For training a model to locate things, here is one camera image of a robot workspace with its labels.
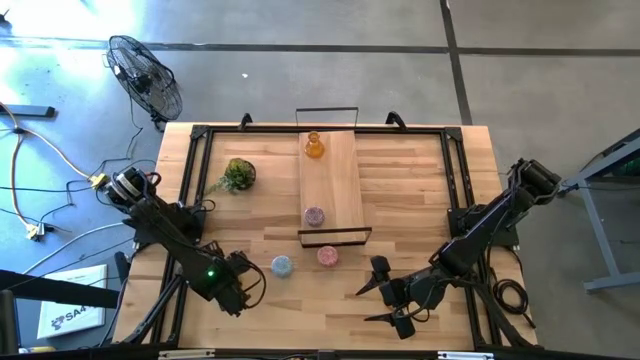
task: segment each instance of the electric fan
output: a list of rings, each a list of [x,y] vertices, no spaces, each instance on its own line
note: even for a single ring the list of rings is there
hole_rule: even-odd
[[[109,39],[107,61],[122,87],[159,123],[175,120],[182,112],[182,98],[173,71],[164,66],[139,41],[129,36]]]

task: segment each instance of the wooden tabletop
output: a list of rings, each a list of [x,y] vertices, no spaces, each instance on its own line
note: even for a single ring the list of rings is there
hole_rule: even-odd
[[[167,202],[178,199],[192,125],[171,123],[165,131],[156,171],[162,175],[158,195]],[[462,132],[476,202],[488,203],[502,191],[489,131],[484,126],[463,126]],[[188,204],[193,203],[203,147],[199,146],[196,155]],[[203,243],[217,240],[226,253],[243,250],[265,271],[268,288],[262,303],[238,318],[220,311],[215,300],[206,302],[189,290],[180,347],[472,349],[461,289],[448,287],[430,320],[415,323],[416,335],[409,339],[399,340],[386,323],[363,321],[389,311],[377,290],[355,296],[369,278],[369,257],[388,257],[392,277],[427,266],[429,256],[449,239],[446,211],[450,203],[439,137],[357,134],[356,149],[365,223],[373,227],[373,233],[364,246],[338,248],[338,265],[326,269],[317,262],[316,250],[303,249],[297,238],[298,135],[215,135],[207,187],[234,157],[253,163],[257,180],[253,188],[238,195],[214,192],[205,196],[217,207],[207,215]],[[455,148],[451,149],[456,159]],[[464,206],[462,193],[459,198]],[[276,278],[269,270],[278,255],[287,255],[294,262],[294,273],[288,279]],[[130,334],[155,302],[165,259],[166,251],[159,245],[134,259],[114,341]],[[494,249],[492,266],[499,278],[523,283],[518,264],[508,252]],[[245,284],[254,278],[243,275]],[[252,299],[259,291],[259,286],[251,290]],[[488,339],[486,313],[480,308],[483,334]],[[165,336],[173,302],[168,311]],[[534,331],[522,316],[507,316],[527,340],[536,342]]]

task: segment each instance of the concrete floor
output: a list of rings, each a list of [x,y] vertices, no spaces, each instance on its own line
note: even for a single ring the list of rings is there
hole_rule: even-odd
[[[0,1],[0,12],[5,3]],[[640,47],[640,3],[633,0],[449,3],[459,46]],[[13,23],[12,36],[28,37],[105,40],[127,34],[178,43],[447,44],[437,0],[30,0],[13,2],[7,19]],[[134,132],[128,97],[103,67],[103,53],[70,49],[64,42],[49,49],[0,48],[0,99],[56,107],[55,120],[24,119],[23,125],[58,144],[85,171],[105,158],[122,156]],[[244,112],[255,121],[294,121],[297,107],[359,106],[360,122],[381,122],[395,110],[413,124],[461,123],[449,55],[155,55],[179,82],[184,101],[179,121],[239,121]],[[473,123],[489,126],[498,165],[505,171],[525,157],[570,176],[640,124],[640,58],[462,56],[461,63]],[[134,113],[145,127],[134,158],[155,159],[161,135],[137,105]],[[350,116],[326,120],[344,122]],[[8,169],[14,141],[13,135],[0,134],[0,167]],[[111,164],[108,170],[125,165]],[[17,172],[22,187],[63,188],[78,178],[34,139],[23,144]],[[8,185],[8,177],[3,184]],[[26,215],[39,218],[63,204],[66,195],[24,192],[19,199]],[[73,201],[75,208],[49,219],[72,233],[50,234],[41,243],[24,239],[17,218],[0,213],[0,266],[23,271],[74,236],[122,218],[98,204],[91,192],[74,193]],[[0,197],[0,207],[12,208],[8,192]],[[606,268],[579,196],[534,209],[518,229],[540,343],[557,350],[640,357],[640,286],[596,295],[582,289],[582,281],[604,276]],[[92,235],[33,273],[51,271],[131,235],[126,228]],[[128,245],[119,249],[130,252]],[[623,266],[632,268],[640,246],[625,245],[621,251],[628,262]]]

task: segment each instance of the green plant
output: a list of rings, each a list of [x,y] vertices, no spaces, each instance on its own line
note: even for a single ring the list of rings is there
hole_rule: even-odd
[[[224,190],[235,194],[237,190],[247,190],[256,181],[256,168],[250,162],[235,158],[229,161],[224,175],[211,186],[210,191]]]

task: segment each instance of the wooden plank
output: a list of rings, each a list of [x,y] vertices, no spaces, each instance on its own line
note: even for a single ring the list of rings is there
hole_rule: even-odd
[[[177,200],[193,125],[167,126],[156,168],[163,176],[158,192],[167,201]],[[476,202],[486,204],[502,191],[489,131],[485,126],[465,126],[462,131]],[[267,295],[262,304],[235,318],[221,312],[215,301],[206,302],[188,291],[180,346],[471,349],[460,289],[449,287],[431,312],[433,321],[416,324],[416,335],[406,340],[399,340],[386,324],[361,321],[388,311],[379,292],[354,295],[368,276],[370,256],[387,256],[394,269],[391,275],[402,276],[426,266],[426,259],[448,239],[449,198],[439,138],[356,135],[363,214],[374,232],[366,246],[340,248],[341,262],[329,270],[315,261],[313,249],[302,249],[297,240],[301,217],[298,147],[297,134],[215,135],[207,185],[222,175],[233,157],[251,161],[258,179],[241,194],[207,196],[218,207],[207,215],[203,241],[218,240],[226,252],[244,250],[269,276]],[[193,203],[200,159],[196,157],[189,203]],[[289,279],[275,278],[269,271],[273,257],[282,254],[291,256],[295,264]],[[116,324],[116,341],[133,331],[157,299],[165,255],[163,248],[153,245],[135,257]],[[492,266],[500,278],[523,284],[518,263],[508,252],[494,249]],[[248,284],[253,276],[243,279]],[[259,290],[251,291],[253,299]],[[168,314],[165,329],[173,317],[172,311]],[[534,330],[522,316],[506,315],[527,340],[536,342]],[[488,338],[486,320],[481,310],[480,323]]]
[[[304,230],[346,229],[364,227],[364,211],[360,193],[356,141],[353,131],[329,131],[320,134],[324,145],[322,157],[306,155],[309,133],[299,135],[300,224]],[[325,220],[312,227],[305,221],[305,210],[319,207]],[[304,244],[350,243],[364,241],[365,233],[301,235]]]

